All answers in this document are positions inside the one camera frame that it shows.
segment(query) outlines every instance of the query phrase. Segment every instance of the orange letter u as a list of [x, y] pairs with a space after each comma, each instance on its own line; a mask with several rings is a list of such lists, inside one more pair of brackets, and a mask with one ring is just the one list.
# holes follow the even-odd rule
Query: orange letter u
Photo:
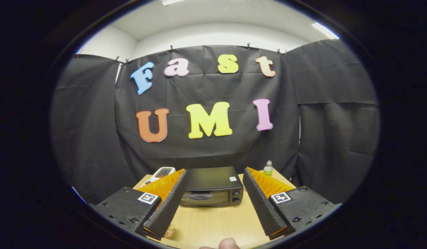
[[149, 111], [138, 112], [136, 118], [138, 119], [139, 135], [146, 142], [155, 143], [163, 141], [167, 136], [167, 120], [166, 115], [169, 113], [169, 109], [162, 108], [155, 111], [155, 115], [158, 116], [158, 133], [152, 134], [149, 129], [149, 117], [152, 115]]

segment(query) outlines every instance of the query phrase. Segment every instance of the black curtain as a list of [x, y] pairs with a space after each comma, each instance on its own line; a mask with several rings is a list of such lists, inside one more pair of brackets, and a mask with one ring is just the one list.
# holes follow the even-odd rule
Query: black curtain
[[126, 164], [115, 127], [119, 63], [93, 55], [71, 59], [55, 88], [51, 136], [65, 179], [97, 204], [138, 181]]
[[[239, 69], [233, 74], [218, 70], [218, 57], [233, 54]], [[256, 58], [266, 56], [274, 77], [262, 74]], [[186, 58], [187, 76], [168, 77], [168, 61]], [[152, 87], [141, 95], [130, 76], [147, 62], [151, 69]], [[253, 100], [270, 100], [269, 113], [273, 129], [258, 131], [258, 115]], [[216, 137], [205, 134], [190, 139], [190, 113], [186, 107], [201, 104], [210, 114], [213, 105], [230, 104], [228, 116], [233, 133]], [[293, 173], [299, 141], [299, 107], [289, 68], [283, 55], [265, 49], [238, 46], [196, 46], [159, 52], [123, 65], [115, 90], [115, 117], [120, 141], [128, 164], [136, 176], [151, 174], [163, 166], [181, 168], [234, 166], [237, 173], [245, 167], [262, 169], [268, 160], [275, 169], [290, 176]], [[158, 143], [144, 141], [138, 130], [136, 113], [150, 111], [150, 131], [158, 132], [156, 109], [167, 108], [167, 137]]]
[[[218, 57], [233, 54], [239, 69], [221, 74]], [[274, 77], [256, 58], [273, 61]], [[168, 61], [186, 58], [190, 73], [168, 77]], [[130, 76], [147, 62], [152, 87], [141, 95]], [[324, 40], [278, 54], [239, 46], [197, 46], [159, 52], [122, 65], [98, 56], [73, 58], [55, 90], [52, 136], [66, 179], [84, 199], [97, 203], [123, 186], [134, 186], [163, 166], [234, 166], [262, 169], [267, 160], [295, 185], [307, 185], [332, 202], [344, 202], [370, 168], [379, 137], [378, 101], [359, 60], [340, 40]], [[258, 131], [253, 100], [270, 100], [273, 129]], [[190, 139], [186, 107], [207, 113], [228, 102], [233, 133]], [[148, 143], [136, 114], [167, 108], [167, 137]]]
[[300, 108], [301, 136], [292, 182], [345, 202], [362, 183], [379, 137], [373, 84], [341, 40], [323, 40], [285, 56]]

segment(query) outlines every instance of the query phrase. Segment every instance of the table surface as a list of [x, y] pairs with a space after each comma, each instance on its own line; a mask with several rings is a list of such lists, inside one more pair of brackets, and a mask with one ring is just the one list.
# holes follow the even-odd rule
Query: table surface
[[[242, 174], [238, 176], [242, 183]], [[151, 175], [144, 176], [133, 189], [139, 189], [150, 177]], [[275, 169], [272, 177], [296, 188]], [[198, 249], [201, 246], [218, 248], [220, 241], [225, 238], [234, 238], [241, 249], [252, 248], [270, 241], [264, 234], [246, 191], [241, 204], [236, 206], [211, 208], [178, 206], [172, 224], [175, 225], [175, 233], [171, 239], [162, 238], [158, 241], [148, 238], [182, 249]]]

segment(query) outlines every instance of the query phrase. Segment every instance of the oven door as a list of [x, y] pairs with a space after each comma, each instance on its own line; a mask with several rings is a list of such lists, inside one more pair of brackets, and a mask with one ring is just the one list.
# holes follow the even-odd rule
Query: oven door
[[186, 191], [180, 205], [203, 207], [229, 205], [229, 191]]

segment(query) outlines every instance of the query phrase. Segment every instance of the yellow letter m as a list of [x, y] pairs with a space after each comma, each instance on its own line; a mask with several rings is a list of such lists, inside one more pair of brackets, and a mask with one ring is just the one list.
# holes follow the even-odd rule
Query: yellow letter m
[[215, 136], [227, 136], [232, 134], [232, 129], [229, 127], [229, 118], [227, 117], [228, 108], [229, 103], [218, 102], [213, 106], [210, 115], [208, 115], [200, 104], [191, 104], [187, 106], [186, 110], [190, 112], [190, 123], [192, 128], [192, 132], [188, 134], [188, 137], [203, 137], [203, 133], [199, 130], [199, 126], [203, 128], [207, 137], [210, 137], [215, 124], [216, 129], [215, 132], [213, 132]]

